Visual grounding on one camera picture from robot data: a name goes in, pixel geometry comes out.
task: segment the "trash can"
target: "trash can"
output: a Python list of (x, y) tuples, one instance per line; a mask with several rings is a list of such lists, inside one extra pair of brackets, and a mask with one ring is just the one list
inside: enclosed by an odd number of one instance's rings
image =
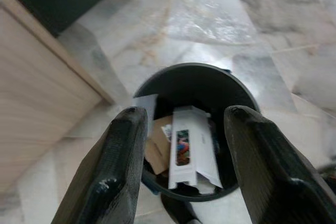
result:
[(200, 194), (195, 187), (179, 183), (168, 189), (168, 177), (155, 175), (144, 160), (142, 181), (152, 191), (183, 201), (208, 201), (221, 198), (238, 187), (233, 162), (224, 132), (224, 110), (245, 105), (259, 112), (257, 102), (247, 88), (227, 70), (202, 63), (184, 63), (165, 68), (150, 77), (134, 97), (158, 94), (154, 119), (172, 115), (175, 107), (193, 105), (211, 114), (215, 123), (219, 151), (216, 154), (223, 188), (212, 194)]

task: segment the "white paper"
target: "white paper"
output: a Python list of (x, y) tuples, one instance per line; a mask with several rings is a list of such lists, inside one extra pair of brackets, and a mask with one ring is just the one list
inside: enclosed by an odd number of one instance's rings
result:
[[(190, 186), (196, 186), (196, 148), (190, 142), (194, 138), (195, 130), (192, 129), (194, 124), (191, 123), (191, 111), (174, 111), (173, 128), (171, 140), (171, 158), (169, 166), (169, 189), (177, 187), (177, 183), (185, 182)], [(189, 138), (189, 163), (185, 165), (177, 164), (177, 133), (181, 131), (188, 131)]]
[(197, 185), (194, 187), (198, 189), (200, 194), (213, 194), (216, 188), (206, 177), (199, 173), (197, 173)]
[[(188, 131), (190, 158), (188, 164), (181, 165), (176, 158), (179, 141), (177, 135), (185, 131)], [(207, 113), (193, 106), (176, 108), (173, 115), (171, 143), (169, 189), (176, 188), (176, 183), (180, 182), (195, 186), (197, 172), (213, 185), (222, 188)]]
[(157, 94), (145, 95), (143, 97), (135, 97), (133, 98), (133, 106), (143, 107), (147, 111), (147, 136), (150, 136), (153, 131), (153, 121), (154, 121), (154, 113), (156, 107), (156, 98)]

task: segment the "trash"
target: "trash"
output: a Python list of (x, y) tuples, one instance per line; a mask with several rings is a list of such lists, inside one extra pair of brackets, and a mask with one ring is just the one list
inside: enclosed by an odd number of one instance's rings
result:
[(180, 182), (196, 186), (197, 172), (222, 188), (207, 117), (193, 106), (174, 110), (169, 189)]
[(148, 117), (148, 127), (147, 136), (150, 136), (153, 129), (154, 111), (156, 106), (157, 94), (145, 95), (143, 97), (133, 98), (133, 105), (138, 107), (143, 107), (147, 111)]
[(154, 173), (160, 174), (169, 168), (170, 139), (172, 116), (166, 116), (154, 121), (153, 131), (147, 140), (145, 158), (151, 164)]
[(197, 173), (197, 185), (194, 187), (198, 189), (200, 194), (213, 194), (216, 189), (215, 185), (199, 173)]
[(210, 114), (194, 106), (175, 108), (173, 115), (154, 120), (158, 95), (134, 98), (148, 114), (145, 159), (154, 174), (169, 170), (169, 189), (177, 183), (196, 187), (201, 194), (222, 188), (215, 154), (219, 152), (215, 124)]

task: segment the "marble floor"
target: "marble floor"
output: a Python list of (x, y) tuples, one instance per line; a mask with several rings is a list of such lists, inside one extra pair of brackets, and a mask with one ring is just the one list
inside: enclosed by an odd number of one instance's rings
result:
[[(335, 164), (336, 109), (298, 84), (320, 62), (335, 66), (336, 0), (102, 0), (59, 40), (116, 104), (99, 104), (22, 176), (1, 201), (0, 223), (50, 223), (110, 120), (148, 77), (177, 63), (230, 69), (316, 168)], [(205, 224), (251, 223), (239, 190), (193, 207)], [(143, 185), (135, 223), (173, 223)]]

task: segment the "cardboard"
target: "cardboard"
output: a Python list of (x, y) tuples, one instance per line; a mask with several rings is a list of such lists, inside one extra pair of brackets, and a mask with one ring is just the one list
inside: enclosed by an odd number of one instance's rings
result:
[(173, 116), (166, 116), (154, 121), (153, 131), (149, 136), (145, 158), (151, 164), (154, 173), (160, 174), (169, 168), (170, 163), (170, 141), (163, 132), (162, 127), (173, 123)]

